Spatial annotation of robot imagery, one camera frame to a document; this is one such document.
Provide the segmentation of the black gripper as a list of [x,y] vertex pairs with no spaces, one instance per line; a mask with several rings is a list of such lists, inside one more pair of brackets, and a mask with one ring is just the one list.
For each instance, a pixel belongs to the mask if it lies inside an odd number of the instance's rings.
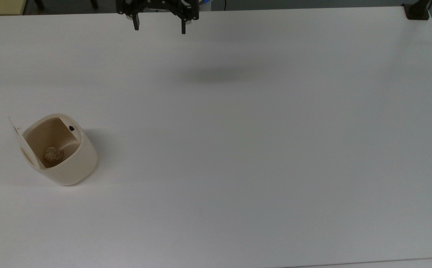
[[116,0],[116,12],[133,21],[135,31],[140,28],[139,14],[145,10],[168,11],[181,19],[181,33],[186,34],[187,21],[198,20],[198,0]]

